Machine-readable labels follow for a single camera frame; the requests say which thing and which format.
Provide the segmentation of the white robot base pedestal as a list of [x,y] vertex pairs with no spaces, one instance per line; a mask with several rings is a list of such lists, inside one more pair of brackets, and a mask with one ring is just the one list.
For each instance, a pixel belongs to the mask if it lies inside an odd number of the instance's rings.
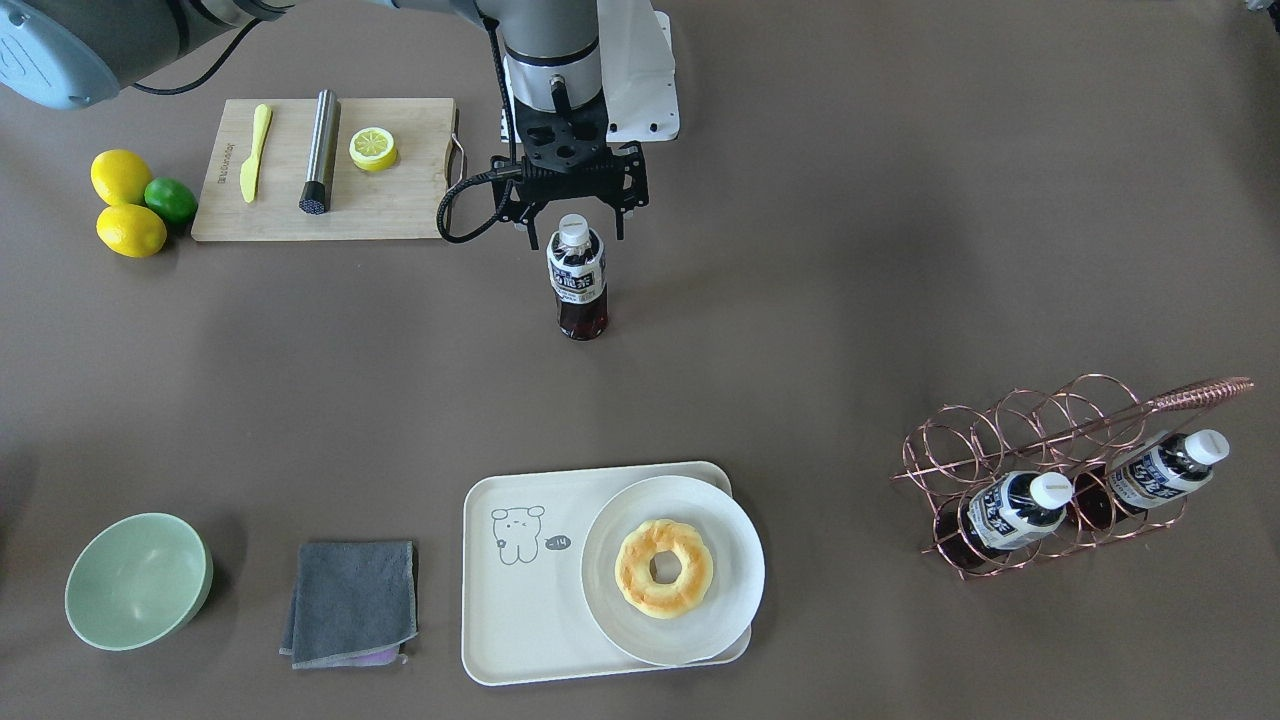
[[649,1],[599,1],[602,78],[611,143],[678,137],[671,20]]

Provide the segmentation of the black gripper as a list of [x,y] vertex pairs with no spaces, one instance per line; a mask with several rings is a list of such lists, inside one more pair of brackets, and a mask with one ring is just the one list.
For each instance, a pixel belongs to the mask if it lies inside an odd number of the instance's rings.
[[632,141],[611,149],[611,118],[598,95],[566,114],[540,111],[515,100],[515,126],[525,155],[500,219],[522,224],[529,246],[540,249],[536,217],[549,202],[595,197],[613,208],[614,234],[625,238],[625,215],[649,204],[643,149]]

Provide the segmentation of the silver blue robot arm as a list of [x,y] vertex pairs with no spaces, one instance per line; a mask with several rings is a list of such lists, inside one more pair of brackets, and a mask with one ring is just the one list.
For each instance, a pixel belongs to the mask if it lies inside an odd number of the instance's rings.
[[[445,190],[434,224],[444,241],[456,233],[456,199],[477,186],[494,190],[488,231],[498,223],[525,229],[538,249],[538,215],[550,204],[595,199],[614,228],[646,206],[646,159],[639,141],[609,137],[613,113],[605,77],[605,33],[596,1],[379,1],[379,12],[449,15],[480,29],[509,132],[507,154]],[[31,102],[79,110],[127,88],[157,94],[147,78],[223,36],[229,49],[259,28],[308,15],[308,1],[5,1],[3,86]]]

